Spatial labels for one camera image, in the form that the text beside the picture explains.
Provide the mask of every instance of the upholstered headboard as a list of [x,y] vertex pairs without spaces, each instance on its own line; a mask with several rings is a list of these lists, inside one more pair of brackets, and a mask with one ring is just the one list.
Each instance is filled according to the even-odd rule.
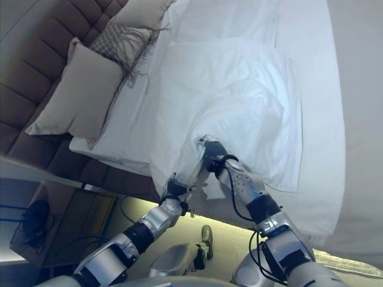
[[89,45],[126,3],[127,0],[62,0],[38,26],[1,75],[2,158],[124,194],[157,196],[151,178],[71,152],[69,134],[29,136],[24,132],[57,87],[71,39],[77,37]]

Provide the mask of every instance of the beige pillow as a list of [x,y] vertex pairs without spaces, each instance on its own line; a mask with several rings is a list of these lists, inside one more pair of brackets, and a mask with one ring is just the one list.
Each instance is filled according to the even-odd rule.
[[158,29],[174,0],[129,0],[112,19],[113,23],[139,29]]
[[122,80],[118,64],[76,44],[70,61],[47,106],[25,132],[59,135],[69,132],[81,138],[97,138],[114,93]]

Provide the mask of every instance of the robotic arm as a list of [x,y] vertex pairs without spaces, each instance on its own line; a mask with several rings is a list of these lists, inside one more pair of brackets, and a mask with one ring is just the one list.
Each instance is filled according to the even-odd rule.
[[232,282],[239,286],[272,286],[267,275],[261,270],[266,261],[268,270],[279,281],[287,281],[293,287],[345,287],[330,269],[316,263],[309,244],[300,234],[287,214],[278,206],[270,194],[265,192],[261,178],[249,173],[238,159],[227,154],[219,142],[205,142],[202,168],[214,172],[220,183],[232,190],[246,206],[256,230],[267,239],[260,244],[259,270],[256,283],[249,282],[254,277],[254,264],[248,256],[234,273]]
[[169,180],[168,192],[162,197],[160,205],[150,210],[124,233],[116,235],[87,256],[71,277],[60,276],[38,286],[104,287],[117,283],[139,255],[186,213],[187,205],[180,202],[177,196],[186,191],[186,187],[176,184],[174,179]]
[[[202,169],[214,172],[220,183],[232,190],[247,207],[256,230],[267,239],[259,244],[258,262],[250,255],[240,263],[232,283],[243,287],[273,286],[271,277],[293,287],[346,287],[330,269],[315,262],[314,253],[286,213],[265,192],[261,178],[245,170],[219,142],[205,142]],[[171,178],[160,205],[150,210],[124,233],[85,258],[69,276],[49,280],[39,287],[94,287],[117,283],[139,255],[158,239],[188,209],[179,196],[187,187]]]

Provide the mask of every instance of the decorative pillow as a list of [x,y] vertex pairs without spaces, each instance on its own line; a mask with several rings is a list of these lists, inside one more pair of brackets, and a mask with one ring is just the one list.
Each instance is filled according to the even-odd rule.
[[112,18],[115,24],[156,30],[174,0],[129,0]]
[[122,80],[118,64],[81,44],[73,44],[61,82],[38,118],[25,130],[29,135],[69,132],[97,138],[109,105]]
[[109,23],[89,48],[118,63],[126,77],[150,39],[150,30]]

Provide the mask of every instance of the nightstand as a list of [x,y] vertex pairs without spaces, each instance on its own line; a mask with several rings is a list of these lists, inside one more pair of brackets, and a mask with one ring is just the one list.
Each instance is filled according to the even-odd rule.
[[[44,245],[37,251],[25,244],[25,233],[19,224],[10,248],[38,267],[72,264],[91,242],[101,236],[115,200],[114,196],[84,190],[52,181],[42,181],[31,204],[45,200],[52,216],[48,218]],[[69,246],[67,244],[83,238]]]

